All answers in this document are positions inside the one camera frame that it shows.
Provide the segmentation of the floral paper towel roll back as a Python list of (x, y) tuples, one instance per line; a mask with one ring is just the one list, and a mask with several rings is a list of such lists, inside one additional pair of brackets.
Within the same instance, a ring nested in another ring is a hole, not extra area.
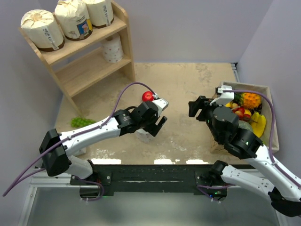
[(137, 138), (144, 142), (144, 143), (148, 143), (150, 141), (152, 141), (154, 139), (154, 137), (147, 131), (145, 131), (144, 129), (139, 129), (135, 132)]

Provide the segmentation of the white paper towel roll front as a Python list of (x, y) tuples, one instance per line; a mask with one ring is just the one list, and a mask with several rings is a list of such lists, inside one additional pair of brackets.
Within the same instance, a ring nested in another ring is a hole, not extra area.
[(118, 33), (103, 39), (101, 45), (105, 61), (108, 63), (117, 63), (122, 60), (124, 53)]

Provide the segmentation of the paper roll plain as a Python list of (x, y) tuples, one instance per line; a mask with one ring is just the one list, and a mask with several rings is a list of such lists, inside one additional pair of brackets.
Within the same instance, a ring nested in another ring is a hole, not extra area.
[(104, 28), (110, 26), (114, 20), (110, 0), (83, 0), (86, 4), (92, 26)]

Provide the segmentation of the paper roll cartoon label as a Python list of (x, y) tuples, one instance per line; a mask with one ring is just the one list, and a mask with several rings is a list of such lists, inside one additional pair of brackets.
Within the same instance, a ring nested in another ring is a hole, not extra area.
[(69, 40), (84, 40), (93, 32), (87, 6), (81, 0), (59, 0), (55, 17)]

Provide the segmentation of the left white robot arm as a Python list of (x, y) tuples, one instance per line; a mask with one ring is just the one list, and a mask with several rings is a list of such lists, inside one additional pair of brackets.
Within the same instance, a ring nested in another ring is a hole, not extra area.
[(80, 129), (58, 133), (49, 130), (39, 152), (48, 176), (68, 173), (79, 177), (87, 185), (97, 181), (97, 172), (90, 160), (75, 156), (78, 151), (100, 141), (135, 132), (155, 137), (167, 121), (161, 113), (168, 107), (165, 99), (142, 102), (138, 107), (118, 110), (102, 121)]

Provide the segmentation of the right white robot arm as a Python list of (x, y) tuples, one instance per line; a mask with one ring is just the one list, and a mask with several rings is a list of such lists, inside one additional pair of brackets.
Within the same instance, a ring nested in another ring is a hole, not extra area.
[(242, 172), (216, 161), (205, 174), (215, 185), (222, 182), (240, 186), (271, 201), (271, 206), (288, 217), (301, 215), (301, 180), (276, 159), (266, 145), (251, 131), (239, 127), (239, 117), (225, 106), (213, 104), (205, 96), (189, 102), (189, 117), (204, 121), (216, 142), (257, 169), (264, 178)]

